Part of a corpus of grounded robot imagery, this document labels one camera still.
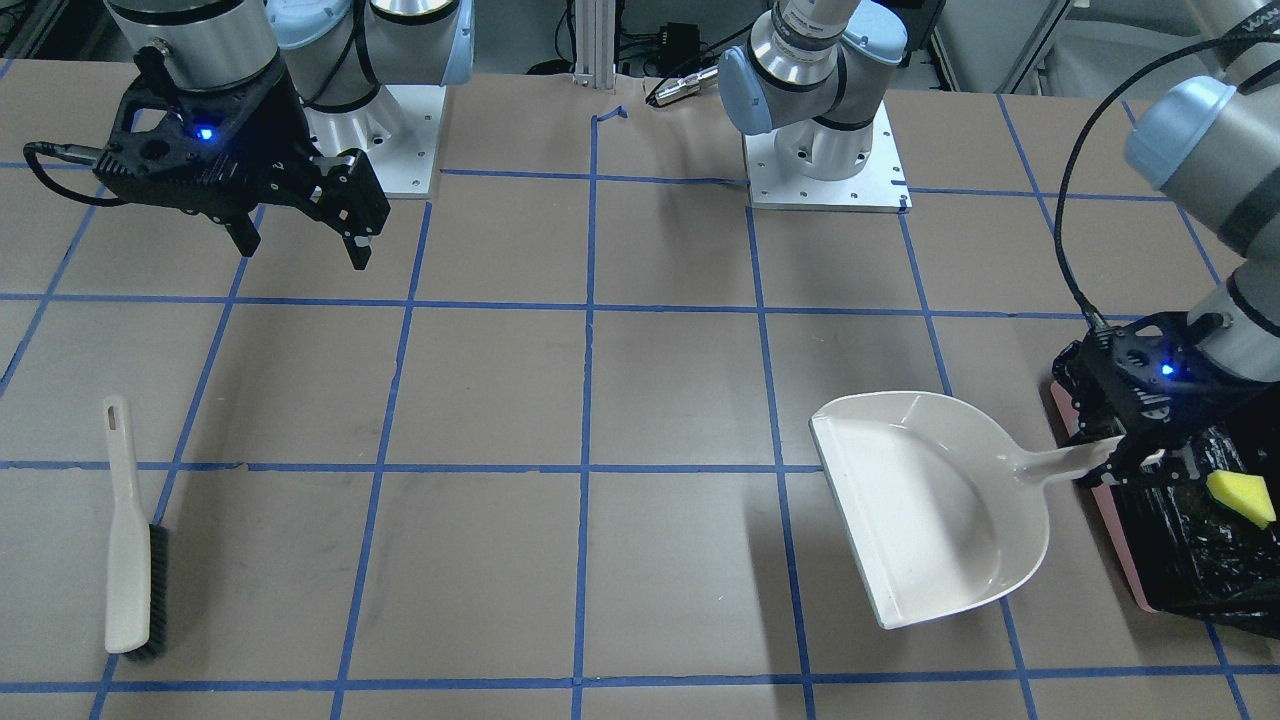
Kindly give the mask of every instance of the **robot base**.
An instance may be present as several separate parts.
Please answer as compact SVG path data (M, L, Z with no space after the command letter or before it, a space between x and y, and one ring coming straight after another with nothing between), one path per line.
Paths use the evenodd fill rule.
M388 91L390 97L384 99ZM387 86L378 100L360 110L340 115L308 111L307 120L325 155L353 145L364 150L387 197L430 199L444 95L445 88L436 85ZM385 142L381 135L387 135Z
M745 136L751 208L854 213L909 210L911 193L906 188L902 161L883 104L876 111L873 126L876 146L867 156L867 165L856 176L842 181L820 181L790 172L777 155L773 138L778 131Z

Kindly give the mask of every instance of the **brush handle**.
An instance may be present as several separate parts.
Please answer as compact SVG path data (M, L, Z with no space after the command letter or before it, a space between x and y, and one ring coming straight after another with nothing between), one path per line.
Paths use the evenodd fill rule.
M151 625L151 536L138 493L129 404L102 402L106 456L111 465L111 534L106 544L106 651L129 652L146 644Z

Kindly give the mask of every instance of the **dustpan handle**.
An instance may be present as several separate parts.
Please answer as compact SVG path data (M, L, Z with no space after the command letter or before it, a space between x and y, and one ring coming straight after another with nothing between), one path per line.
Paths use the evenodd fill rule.
M1124 436L1075 445L1048 452L1028 452L1014 468L1018 480L1027 484L1047 484L1074 480L1107 461Z

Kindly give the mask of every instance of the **metal base plate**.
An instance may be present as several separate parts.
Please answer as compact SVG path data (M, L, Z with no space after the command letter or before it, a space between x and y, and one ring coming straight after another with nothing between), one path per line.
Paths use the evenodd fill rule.
M897 213L911 208L897 142L882 102L873 120L876 145L863 172L844 181L819 181L790 172L777 156L773 136L744 137L751 208L762 210L847 210Z
M438 85L388 86L404 110L402 132L392 142L375 145L369 159L387 197L430 199L435 160L444 122L445 88Z

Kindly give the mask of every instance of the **brush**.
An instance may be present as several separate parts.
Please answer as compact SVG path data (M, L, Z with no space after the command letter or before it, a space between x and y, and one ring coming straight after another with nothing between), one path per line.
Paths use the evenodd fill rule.
M102 402L115 505L106 546L106 651L129 660L164 653L169 532L142 514L129 404Z

